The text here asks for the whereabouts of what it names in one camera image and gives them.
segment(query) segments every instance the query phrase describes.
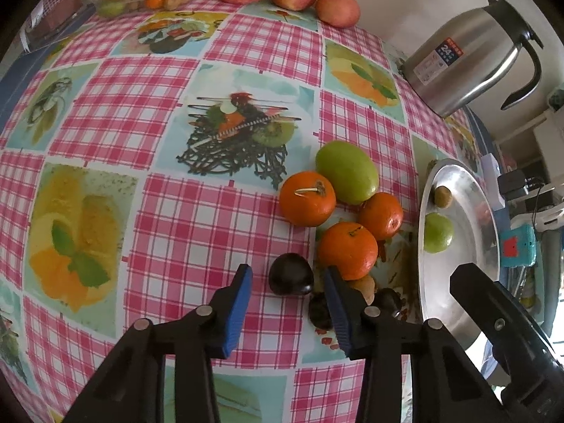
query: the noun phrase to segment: stainless steel plate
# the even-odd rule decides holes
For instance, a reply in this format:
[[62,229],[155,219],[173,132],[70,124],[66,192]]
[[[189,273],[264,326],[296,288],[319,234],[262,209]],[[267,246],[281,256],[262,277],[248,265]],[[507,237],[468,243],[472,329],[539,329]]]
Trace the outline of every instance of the stainless steel plate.
[[[434,188],[446,186],[452,204],[437,208],[431,199]],[[425,216],[437,212],[450,218],[454,236],[450,246],[431,254],[423,249]],[[466,350],[480,330],[450,295],[450,275],[460,264],[475,263],[492,280],[499,277],[497,229],[490,206],[478,182],[458,161],[443,159],[431,171],[421,201],[418,232],[418,275],[424,319],[438,318]]]

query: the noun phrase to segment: wall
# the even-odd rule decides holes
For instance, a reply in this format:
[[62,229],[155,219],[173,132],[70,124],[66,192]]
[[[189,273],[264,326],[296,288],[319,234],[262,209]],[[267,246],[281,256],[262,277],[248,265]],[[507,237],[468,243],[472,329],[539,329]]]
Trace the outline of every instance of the wall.
[[[487,4],[486,0],[357,0],[362,8],[360,27],[380,36],[410,54],[451,17]],[[546,108],[546,95],[564,80],[564,47],[542,12],[532,0],[508,0],[544,42],[537,49],[542,63],[542,81],[521,104],[507,110],[499,108],[505,98],[532,78],[532,62],[522,51],[510,72],[492,89],[474,100],[474,111],[494,136],[501,136]],[[514,153],[526,159],[537,151],[532,132],[521,138]]]

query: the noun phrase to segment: metal rivet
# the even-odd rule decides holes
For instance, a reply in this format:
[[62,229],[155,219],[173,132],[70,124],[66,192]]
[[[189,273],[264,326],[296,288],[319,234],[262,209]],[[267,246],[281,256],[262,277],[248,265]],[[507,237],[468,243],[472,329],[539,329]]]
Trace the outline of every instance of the metal rivet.
[[495,330],[501,330],[505,327],[505,320],[503,318],[498,318],[493,324]]
[[438,318],[429,318],[427,324],[431,329],[439,330],[443,328],[443,322]]
[[213,308],[210,305],[201,305],[196,309],[197,315],[208,316],[213,312]]
[[376,318],[377,316],[380,316],[380,309],[378,307],[369,305],[365,308],[364,313],[370,318]]
[[133,323],[133,327],[137,330],[145,330],[149,327],[150,322],[147,318],[139,318]]

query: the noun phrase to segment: table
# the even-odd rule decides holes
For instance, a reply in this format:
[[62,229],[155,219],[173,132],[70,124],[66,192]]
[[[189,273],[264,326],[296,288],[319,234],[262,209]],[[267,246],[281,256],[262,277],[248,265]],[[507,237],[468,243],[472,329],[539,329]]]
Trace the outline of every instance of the table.
[[[218,0],[92,16],[44,52],[0,136],[0,369],[32,419],[64,415],[137,318],[179,318],[248,263],[239,346],[214,363],[223,421],[353,421],[362,362],[310,324],[307,297],[268,288],[278,255],[315,251],[315,230],[288,224],[276,192],[320,145],[363,148],[404,209],[372,275],[415,317],[427,165],[452,157],[481,172],[467,113],[435,115],[398,73],[402,57],[309,12]],[[242,125],[264,111],[297,119]],[[354,217],[340,204],[322,228]]]

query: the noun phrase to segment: dark purple fruit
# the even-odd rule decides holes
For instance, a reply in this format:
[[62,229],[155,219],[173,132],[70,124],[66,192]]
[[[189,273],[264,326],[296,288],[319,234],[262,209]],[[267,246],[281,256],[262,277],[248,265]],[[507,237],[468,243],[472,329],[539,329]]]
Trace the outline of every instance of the dark purple fruit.
[[295,252],[281,254],[270,266],[269,286],[277,295],[309,294],[314,286],[311,265]]
[[317,293],[311,296],[307,314],[312,325],[316,328],[322,330],[333,329],[333,322],[331,321],[331,315],[327,307],[325,293]]
[[396,317],[401,311],[401,298],[393,289],[382,288],[376,291],[371,305],[378,307],[383,313]]

